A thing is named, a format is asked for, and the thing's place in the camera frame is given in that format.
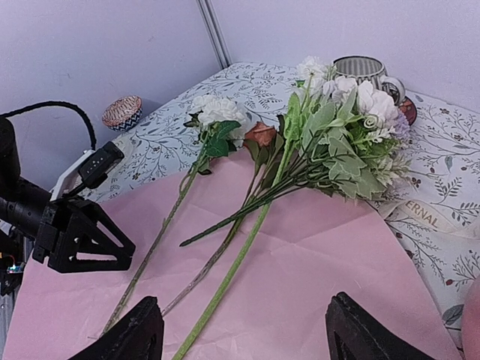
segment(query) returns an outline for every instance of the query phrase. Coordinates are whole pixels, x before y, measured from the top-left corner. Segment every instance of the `wall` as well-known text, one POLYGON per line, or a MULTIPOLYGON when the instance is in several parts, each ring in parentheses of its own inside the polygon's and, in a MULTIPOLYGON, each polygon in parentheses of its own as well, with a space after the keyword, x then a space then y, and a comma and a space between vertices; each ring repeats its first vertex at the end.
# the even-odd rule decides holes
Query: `wall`
POLYGON ((370 55, 408 89, 480 112, 480 1, 212 1, 234 62, 370 55))
MULTIPOLYGON (((70 101, 94 122, 99 145, 117 135, 101 124, 117 98, 148 99, 147 113, 220 70, 194 0, 4 0, 0 14, 0 113, 70 101)), ((11 120, 22 175, 41 186, 89 147, 70 110, 11 120)))

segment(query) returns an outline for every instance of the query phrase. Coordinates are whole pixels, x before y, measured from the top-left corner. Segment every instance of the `floral pattern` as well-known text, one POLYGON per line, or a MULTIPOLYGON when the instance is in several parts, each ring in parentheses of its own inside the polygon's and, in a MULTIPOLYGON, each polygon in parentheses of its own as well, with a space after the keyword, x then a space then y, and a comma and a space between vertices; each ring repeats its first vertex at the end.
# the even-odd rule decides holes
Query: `floral pattern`
MULTIPOLYGON (((267 125, 285 112, 296 69, 238 63, 195 85, 122 134, 135 150, 124 166, 85 195, 101 202, 163 176, 186 170, 199 146, 195 130, 183 126, 199 95, 242 102, 247 115, 267 125)), ((480 122, 474 112, 424 95, 407 93, 418 118, 407 149, 410 183, 389 196, 422 200, 459 226, 480 214, 480 122)), ((480 242, 434 232, 399 211, 387 220, 429 289, 445 327, 461 349, 461 311, 469 286, 480 275, 480 242)))

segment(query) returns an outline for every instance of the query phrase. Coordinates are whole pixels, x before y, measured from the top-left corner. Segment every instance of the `striped mug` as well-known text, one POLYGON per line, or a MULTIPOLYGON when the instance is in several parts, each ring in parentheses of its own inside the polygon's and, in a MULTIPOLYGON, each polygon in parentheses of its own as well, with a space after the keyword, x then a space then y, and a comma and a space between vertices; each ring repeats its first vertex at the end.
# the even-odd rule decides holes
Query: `striped mug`
POLYGON ((388 76, 381 61, 367 56, 346 56, 338 58, 333 63, 337 67, 338 76, 352 77, 359 85, 365 80, 370 80, 375 89, 391 95, 397 106, 405 100, 404 84, 399 79, 388 76))

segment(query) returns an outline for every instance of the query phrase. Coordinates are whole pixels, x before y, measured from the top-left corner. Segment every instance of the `white ribbon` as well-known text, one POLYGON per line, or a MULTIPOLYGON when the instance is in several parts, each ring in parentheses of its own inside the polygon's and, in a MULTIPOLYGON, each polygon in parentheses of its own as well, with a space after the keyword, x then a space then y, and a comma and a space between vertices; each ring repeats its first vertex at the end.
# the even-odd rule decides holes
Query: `white ribbon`
POLYGON ((452 223, 433 206, 421 200, 383 202, 378 212, 383 220, 385 220, 395 209, 400 210, 420 224, 439 233, 465 239, 480 240, 480 217, 477 217, 469 226, 461 227, 452 223))

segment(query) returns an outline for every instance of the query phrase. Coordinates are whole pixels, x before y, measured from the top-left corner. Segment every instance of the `orange rose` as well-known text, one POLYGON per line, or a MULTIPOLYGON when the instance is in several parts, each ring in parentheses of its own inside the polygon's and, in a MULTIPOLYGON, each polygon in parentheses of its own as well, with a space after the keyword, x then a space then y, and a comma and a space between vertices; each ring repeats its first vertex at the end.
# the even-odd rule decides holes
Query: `orange rose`
POLYGON ((250 131, 245 134, 246 140, 253 140, 259 146, 268 146, 277 135, 273 126, 267 126, 258 121, 250 131))

